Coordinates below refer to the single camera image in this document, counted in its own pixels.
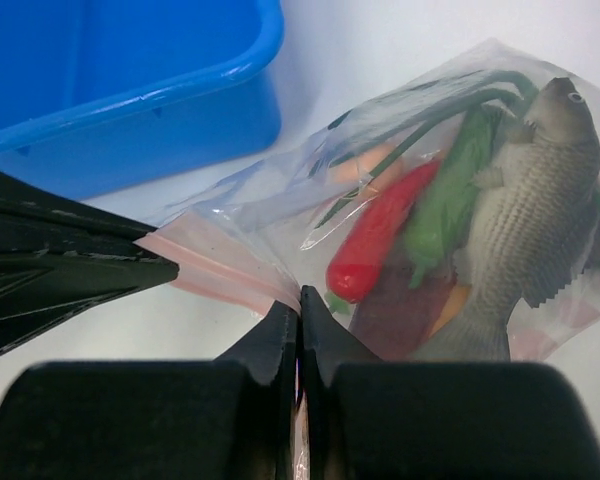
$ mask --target plastic bag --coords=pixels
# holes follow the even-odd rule
[[[309,480],[309,423],[307,417],[307,401],[303,398],[295,418],[294,480]]]
[[[489,41],[147,220],[189,291],[313,285],[386,360],[542,360],[600,320],[600,90]]]

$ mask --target fish fin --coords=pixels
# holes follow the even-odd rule
[[[491,165],[473,176],[473,184],[481,190],[504,187],[502,168]]]
[[[475,321],[466,308],[410,356],[415,361],[508,361],[509,337],[504,322]]]
[[[512,126],[507,132],[507,140],[510,143],[525,144],[533,142],[536,134],[535,123],[519,123]]]
[[[522,284],[522,297],[531,308],[554,298],[584,271],[588,257],[600,248],[596,247],[599,224],[599,214],[591,203],[565,224],[560,244],[548,242],[540,251]]]

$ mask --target fish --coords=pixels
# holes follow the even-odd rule
[[[473,177],[480,193],[466,244],[453,258],[471,293],[410,359],[509,361],[507,325],[518,302],[539,307],[599,255],[599,173],[591,111],[571,79],[553,78]]]

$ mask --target blue plastic bin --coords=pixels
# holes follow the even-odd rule
[[[85,199],[260,151],[278,0],[0,0],[0,170]]]

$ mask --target white table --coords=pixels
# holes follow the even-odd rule
[[[272,71],[284,126],[267,155],[489,37],[600,86],[600,0],[283,0],[283,8],[287,36]],[[141,219],[261,156],[91,203]],[[94,308],[0,358],[0,398],[35,362],[212,358],[254,324],[241,308],[158,287]],[[600,436],[600,322],[549,362],[576,386]]]

